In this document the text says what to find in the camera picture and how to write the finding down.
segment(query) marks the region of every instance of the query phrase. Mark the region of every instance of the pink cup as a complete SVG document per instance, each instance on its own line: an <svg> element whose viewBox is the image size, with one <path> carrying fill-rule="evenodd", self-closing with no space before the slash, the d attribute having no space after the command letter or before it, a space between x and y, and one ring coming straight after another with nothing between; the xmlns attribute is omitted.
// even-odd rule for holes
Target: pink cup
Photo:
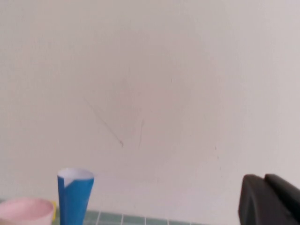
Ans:
<svg viewBox="0 0 300 225"><path fill-rule="evenodd" d="M51 225L54 206L39 198L18 198L0 204L0 221L15 225Z"/></svg>

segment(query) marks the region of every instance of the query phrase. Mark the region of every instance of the wall surface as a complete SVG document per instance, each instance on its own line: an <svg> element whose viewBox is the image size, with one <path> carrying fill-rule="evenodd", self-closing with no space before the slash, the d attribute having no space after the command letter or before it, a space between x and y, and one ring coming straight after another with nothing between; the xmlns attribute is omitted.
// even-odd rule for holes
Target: wall surface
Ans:
<svg viewBox="0 0 300 225"><path fill-rule="evenodd" d="M300 187L299 0L0 1L0 192L238 224L241 179Z"/></svg>

